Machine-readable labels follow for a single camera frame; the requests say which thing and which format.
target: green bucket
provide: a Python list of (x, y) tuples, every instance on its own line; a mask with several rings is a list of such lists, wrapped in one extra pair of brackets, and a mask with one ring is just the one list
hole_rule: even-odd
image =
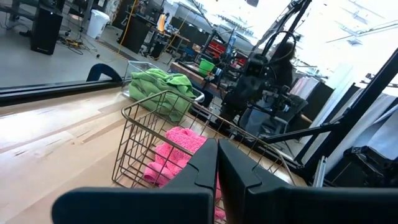
[(202, 74), (202, 77), (206, 77), (208, 72), (211, 72), (214, 68), (214, 64), (207, 61), (206, 59), (202, 59), (199, 64), (199, 73)]

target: gray floor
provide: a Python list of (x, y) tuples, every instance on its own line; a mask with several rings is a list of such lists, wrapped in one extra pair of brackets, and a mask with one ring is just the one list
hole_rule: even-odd
[[(6, 14), (0, 12), (0, 23), (3, 27), (5, 18)], [(31, 28), (31, 21), (21, 18), (20, 22)], [(73, 19), (68, 23), (68, 16), (64, 15), (63, 25), (77, 30), (78, 27), (74, 26), (73, 22), (78, 23)], [(0, 88), (86, 80), (90, 68), (97, 63), (108, 64), (121, 75), (124, 75), (126, 71), (127, 61), (125, 59), (116, 57), (115, 53), (97, 44), (94, 39), (86, 35), (83, 35), (85, 37), (83, 41), (91, 48), (91, 51), (83, 50), (83, 55), (78, 55), (61, 44), (57, 44), (55, 52), (51, 56), (31, 51), (29, 38), (19, 35), (19, 31), (28, 29), (25, 26), (17, 26), (12, 30), (0, 28), (0, 68), (2, 71)], [(119, 47), (116, 42), (118, 38), (116, 34), (121, 34), (121, 30), (107, 27), (101, 39)], [(76, 38), (77, 32), (72, 32), (70, 37)], [(169, 69), (162, 63), (169, 61), (170, 55), (167, 53), (164, 53), (158, 61), (153, 61), (137, 55), (123, 46), (121, 50), (138, 60), (150, 61), (159, 68)]]

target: wooden tabletop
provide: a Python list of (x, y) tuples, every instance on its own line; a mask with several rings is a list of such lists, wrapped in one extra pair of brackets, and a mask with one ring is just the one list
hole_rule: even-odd
[[(3, 107), (0, 223), (50, 224), (52, 204), (66, 191), (118, 186), (111, 176), (126, 124), (120, 111), (131, 103), (113, 88)], [(148, 111), (136, 113), (141, 117)], [(193, 130), (202, 130), (197, 133), (213, 136), (212, 129), (196, 125), (200, 122)], [(250, 157), (261, 158), (266, 169), (272, 165), (255, 152)], [(283, 169), (275, 175), (286, 179)], [(294, 179), (305, 185), (300, 177)]]

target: white trash can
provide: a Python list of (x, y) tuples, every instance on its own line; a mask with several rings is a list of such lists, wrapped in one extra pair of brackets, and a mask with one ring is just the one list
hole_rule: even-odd
[(109, 16), (107, 14), (95, 9), (91, 10), (91, 19), (88, 24), (87, 35), (92, 38), (100, 38), (108, 22)]

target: pink towel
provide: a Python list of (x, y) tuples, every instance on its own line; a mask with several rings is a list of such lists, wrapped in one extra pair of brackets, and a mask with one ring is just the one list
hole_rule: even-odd
[[(184, 149), (195, 153), (206, 141), (206, 137), (197, 135), (191, 129), (174, 127), (166, 132), (166, 138), (182, 146)], [(184, 168), (191, 156), (174, 148), (170, 144), (163, 143), (156, 147), (155, 162), (148, 163), (144, 178), (150, 183), (156, 183), (163, 187), (173, 179)], [(217, 179), (216, 199), (221, 198), (220, 185)], [(222, 220), (225, 217), (224, 211), (216, 208), (215, 217)]]

